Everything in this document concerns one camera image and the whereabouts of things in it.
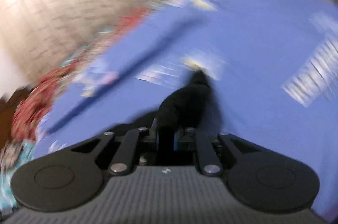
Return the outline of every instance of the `red patterned cloth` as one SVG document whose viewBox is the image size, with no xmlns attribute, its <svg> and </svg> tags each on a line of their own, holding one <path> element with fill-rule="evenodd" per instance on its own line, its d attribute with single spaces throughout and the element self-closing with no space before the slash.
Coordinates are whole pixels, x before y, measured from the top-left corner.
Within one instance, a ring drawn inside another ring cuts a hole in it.
<svg viewBox="0 0 338 224">
<path fill-rule="evenodd" d="M 78 69 L 82 69 L 91 60 L 102 53 L 107 47 L 116 43 L 123 35 L 131 31 L 142 18 L 148 13 L 148 9 L 139 8 L 129 16 L 122 17 L 114 32 L 108 38 L 100 40 L 93 46 L 82 52 L 79 57 L 65 67 L 53 69 L 40 78 L 40 83 L 28 98 L 22 101 L 14 113 L 12 120 L 11 135 L 13 139 L 29 139 L 35 141 L 35 130 L 41 118 L 46 115 L 52 107 L 55 97 L 59 97 L 71 82 L 72 77 Z M 60 87 L 62 79 L 68 78 L 67 82 Z"/>
</svg>

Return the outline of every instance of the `ribbed gray surface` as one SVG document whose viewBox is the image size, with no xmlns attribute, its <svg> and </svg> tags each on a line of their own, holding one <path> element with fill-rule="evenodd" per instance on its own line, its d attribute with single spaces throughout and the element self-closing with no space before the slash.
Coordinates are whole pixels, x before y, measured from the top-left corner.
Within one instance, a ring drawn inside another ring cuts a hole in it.
<svg viewBox="0 0 338 224">
<path fill-rule="evenodd" d="M 89 203 L 63 213 L 19 210 L 6 224 L 323 224 L 311 211 L 288 215 L 259 213 L 235 200 L 218 178 L 194 167 L 139 166 L 112 178 Z"/>
</svg>

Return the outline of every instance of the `teal fabric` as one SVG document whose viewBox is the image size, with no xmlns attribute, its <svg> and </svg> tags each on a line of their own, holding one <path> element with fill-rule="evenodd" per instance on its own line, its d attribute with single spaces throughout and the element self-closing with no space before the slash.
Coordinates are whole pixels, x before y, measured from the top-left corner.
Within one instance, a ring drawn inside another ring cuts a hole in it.
<svg viewBox="0 0 338 224">
<path fill-rule="evenodd" d="M 33 160 L 33 148 L 35 143 L 29 140 L 24 140 L 22 143 L 22 151 L 19 155 L 17 162 L 13 168 L 2 173 L 1 176 L 1 195 L 0 195 L 0 210 L 1 214 L 8 214 L 12 208 L 16 208 L 17 203 L 11 191 L 11 178 L 15 171 L 23 164 Z"/>
</svg>

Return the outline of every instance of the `white wall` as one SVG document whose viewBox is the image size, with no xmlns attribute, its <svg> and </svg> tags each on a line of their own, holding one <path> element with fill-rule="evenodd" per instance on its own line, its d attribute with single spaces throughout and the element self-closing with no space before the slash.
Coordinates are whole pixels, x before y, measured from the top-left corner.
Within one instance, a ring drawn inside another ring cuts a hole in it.
<svg viewBox="0 0 338 224">
<path fill-rule="evenodd" d="M 9 98 L 17 88 L 28 84 L 26 77 L 0 43 L 0 97 L 6 93 Z"/>
</svg>

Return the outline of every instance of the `blue bed sheet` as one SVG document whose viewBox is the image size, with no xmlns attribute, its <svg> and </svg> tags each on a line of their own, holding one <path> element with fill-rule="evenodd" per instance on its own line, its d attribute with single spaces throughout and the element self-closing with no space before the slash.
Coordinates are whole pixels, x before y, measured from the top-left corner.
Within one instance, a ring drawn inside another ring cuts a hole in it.
<svg viewBox="0 0 338 224">
<path fill-rule="evenodd" d="M 57 101 L 40 124 L 46 136 L 35 158 L 157 108 L 198 64 L 212 79 L 221 131 L 311 166 L 321 183 L 313 209 L 325 215 L 338 191 L 337 8 L 321 0 L 169 3 L 176 6 L 99 57 Z"/>
</svg>

